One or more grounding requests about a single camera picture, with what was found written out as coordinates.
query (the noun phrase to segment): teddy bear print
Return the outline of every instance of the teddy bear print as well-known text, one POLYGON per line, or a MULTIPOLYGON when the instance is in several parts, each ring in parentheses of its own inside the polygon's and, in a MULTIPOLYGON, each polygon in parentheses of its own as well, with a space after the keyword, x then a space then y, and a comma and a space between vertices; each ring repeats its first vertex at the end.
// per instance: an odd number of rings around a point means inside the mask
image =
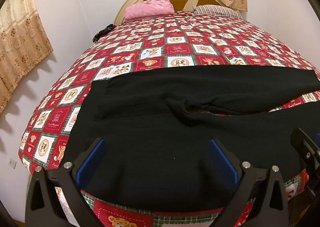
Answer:
POLYGON ((129 223, 123 218, 115 218, 111 215, 109 216, 109 221, 112 223, 112 227, 137 227, 135 223, 129 223))

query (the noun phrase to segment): bedspread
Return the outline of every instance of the bedspread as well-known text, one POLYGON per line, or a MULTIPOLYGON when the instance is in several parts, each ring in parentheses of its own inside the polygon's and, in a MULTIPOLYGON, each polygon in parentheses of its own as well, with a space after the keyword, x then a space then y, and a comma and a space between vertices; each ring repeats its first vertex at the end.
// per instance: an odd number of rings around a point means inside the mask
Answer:
MULTIPOLYGON (((93 80, 148 69, 224 64, 313 69, 320 78, 320 71, 299 53, 247 21, 178 12, 162 18, 124 23, 87 49, 50 88, 31 116, 22 137, 19 157, 31 173, 38 165, 46 169, 59 167, 70 131, 93 80)), ((271 111, 319 100, 320 92, 309 93, 271 111)), ((301 192, 306 181, 307 174, 302 172, 287 182, 288 198, 301 192)), ((96 214, 100 210, 111 210, 112 205, 89 194, 83 195, 96 214)), ((118 215, 126 218, 124 215, 129 213, 126 209, 117 206, 118 215)), ((145 226, 160 227, 164 223, 209 222, 219 210, 194 214, 206 215, 204 218, 193 219, 183 214, 183 219, 179 220, 181 214, 177 219, 170 215, 168 222, 164 215, 169 214, 137 212, 148 222, 145 226)), ((103 219, 103 223, 111 227, 110 217, 103 219)))

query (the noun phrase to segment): metal screw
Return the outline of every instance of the metal screw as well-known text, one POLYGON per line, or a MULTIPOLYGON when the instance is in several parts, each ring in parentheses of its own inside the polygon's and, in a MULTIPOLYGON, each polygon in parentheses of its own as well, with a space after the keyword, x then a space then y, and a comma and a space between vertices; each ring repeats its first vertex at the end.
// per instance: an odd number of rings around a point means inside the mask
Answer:
POLYGON ((251 164, 248 161, 244 161, 244 162, 242 162, 242 166, 244 168, 249 168, 251 166, 251 164))
POLYGON ((41 170, 42 170, 42 166, 37 166, 36 169, 35 169, 35 171, 38 172, 38 173, 39 173, 41 170))
POLYGON ((63 164, 63 167, 64 167, 65 169, 69 169, 69 168, 72 167, 72 163, 71 163, 71 162, 66 162, 66 163, 63 164))
POLYGON ((278 171, 279 171, 279 167, 278 167, 278 166, 272 166, 272 170, 273 170, 274 172, 278 172, 278 171))

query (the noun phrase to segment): black pants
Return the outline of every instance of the black pants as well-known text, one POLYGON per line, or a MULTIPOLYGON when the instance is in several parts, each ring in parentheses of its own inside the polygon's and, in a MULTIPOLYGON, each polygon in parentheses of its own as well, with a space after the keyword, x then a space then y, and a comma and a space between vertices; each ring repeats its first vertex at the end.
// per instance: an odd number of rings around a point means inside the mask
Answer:
POLYGON ((102 137, 108 151, 90 194, 154 211, 223 207, 232 193, 208 141, 218 138, 255 167, 278 165, 287 181, 305 167, 290 134, 297 127, 311 137, 320 132, 320 102, 267 111, 318 89, 314 71, 270 66, 167 68, 94 81, 63 162, 102 137))

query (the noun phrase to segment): electrical outlet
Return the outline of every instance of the electrical outlet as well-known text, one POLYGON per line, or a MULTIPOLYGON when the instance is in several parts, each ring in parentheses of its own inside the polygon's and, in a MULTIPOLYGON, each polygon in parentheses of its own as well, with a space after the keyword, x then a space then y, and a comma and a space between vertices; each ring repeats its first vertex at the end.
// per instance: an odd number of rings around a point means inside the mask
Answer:
POLYGON ((9 166, 11 166, 13 169, 16 168, 16 165, 17 165, 17 162, 13 159, 13 158, 10 158, 9 159, 9 166))

